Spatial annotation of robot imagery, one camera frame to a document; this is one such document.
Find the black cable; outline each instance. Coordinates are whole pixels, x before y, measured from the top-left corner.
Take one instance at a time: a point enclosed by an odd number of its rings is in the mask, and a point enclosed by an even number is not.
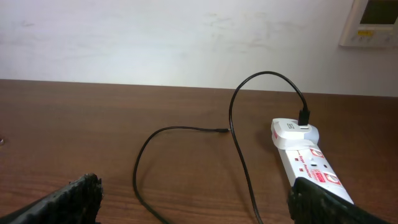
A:
[[[243,170],[244,170],[244,175],[246,176],[246,182],[248,183],[248,188],[249,188],[249,193],[250,193],[250,199],[251,199],[251,203],[252,203],[252,206],[253,206],[254,214],[256,215],[257,221],[258,221],[260,224],[263,224],[263,222],[262,222],[262,220],[261,220],[261,217],[260,217],[260,214],[259,214],[259,210],[258,210],[258,208],[257,208],[256,199],[254,198],[254,192],[253,192],[253,188],[252,188],[252,186],[251,186],[251,181],[250,181],[250,176],[249,176],[248,168],[246,167],[246,163],[245,163],[245,161],[244,161],[241,148],[239,147],[238,140],[236,139],[236,135],[235,135],[234,125],[233,125],[233,122],[232,122],[232,107],[233,107],[233,105],[234,105],[234,100],[235,100],[235,98],[236,98],[236,94],[238,94],[238,91],[242,88],[242,86],[243,86],[244,84],[246,84],[250,79],[252,79],[252,78],[254,78],[254,77],[257,77],[257,76],[259,76],[259,75],[265,75],[265,74],[268,74],[268,75],[276,75],[276,76],[278,76],[278,77],[283,78],[285,81],[287,81],[287,82],[293,87],[293,89],[297,92],[297,94],[299,95],[299,97],[300,97],[301,100],[303,101],[303,111],[308,111],[308,116],[309,116],[309,110],[308,110],[308,107],[307,107],[307,102],[305,101],[305,98],[304,98],[303,94],[301,93],[301,91],[294,85],[294,83],[292,83],[292,81],[290,81],[288,78],[286,78],[285,76],[283,76],[283,75],[281,75],[281,74],[279,74],[279,73],[277,73],[277,72],[258,72],[258,73],[254,74],[254,75],[251,75],[249,78],[245,79],[245,81],[243,81],[243,82],[236,88],[236,90],[235,90],[235,92],[234,92],[234,95],[232,96],[231,102],[229,103],[229,126],[230,126],[230,129],[231,129],[232,138],[234,139],[234,143],[235,143],[235,146],[236,146],[236,150],[238,151],[239,158],[241,159],[241,162],[242,162],[242,166],[243,166]]]
[[[217,129],[208,129],[208,128],[195,128],[195,127],[186,127],[186,126],[171,126],[171,127],[166,127],[166,128],[161,128],[157,131],[155,131],[147,141],[144,143],[144,145],[141,147],[141,150],[139,151],[139,154],[136,159],[136,164],[134,165],[134,170],[132,172],[132,187],[134,189],[134,193],[138,199],[138,201],[143,205],[148,211],[150,211],[158,220],[160,220],[163,224],[169,224],[169,222],[164,219],[159,213],[157,213],[153,208],[151,208],[141,197],[141,195],[138,192],[137,189],[137,168],[138,168],[138,163],[139,160],[142,156],[142,153],[144,152],[145,147],[148,145],[149,141],[159,132],[165,131],[165,130],[170,130],[170,129],[192,129],[192,130],[197,130],[197,131],[207,131],[207,132],[217,132],[217,133],[227,133],[229,131],[228,128],[217,128]]]

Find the dark display screen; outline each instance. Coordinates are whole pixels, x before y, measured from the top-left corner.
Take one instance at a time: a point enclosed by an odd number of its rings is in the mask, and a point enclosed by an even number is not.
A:
[[[398,1],[370,0],[361,24],[395,24],[398,17]]]

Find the brown wooden surface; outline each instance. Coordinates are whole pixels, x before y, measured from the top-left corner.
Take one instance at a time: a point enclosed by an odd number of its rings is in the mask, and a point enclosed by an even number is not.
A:
[[[155,130],[228,128],[233,91],[0,80],[0,216],[81,175],[103,179],[101,223],[158,223],[136,200],[131,174]],[[398,222],[398,99],[305,94],[320,148],[353,201]],[[234,126],[265,223],[292,223],[289,183],[271,140],[272,118],[296,118],[295,93],[242,91]],[[173,223],[256,223],[230,134],[169,131],[147,147],[144,198]]]

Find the white power strip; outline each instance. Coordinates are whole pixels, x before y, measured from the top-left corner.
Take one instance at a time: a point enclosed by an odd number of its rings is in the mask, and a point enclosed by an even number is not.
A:
[[[272,120],[271,131],[291,186],[297,177],[304,177],[354,203],[319,149],[316,127],[303,128],[294,119],[276,118]]]

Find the white control panel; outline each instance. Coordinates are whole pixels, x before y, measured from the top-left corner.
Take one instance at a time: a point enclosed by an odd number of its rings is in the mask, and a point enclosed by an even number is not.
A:
[[[354,0],[340,45],[397,47],[398,0]]]
[[[301,128],[294,119],[277,118],[272,120],[271,131],[291,186],[297,177],[304,177],[353,203],[317,145],[319,133],[316,127]]]

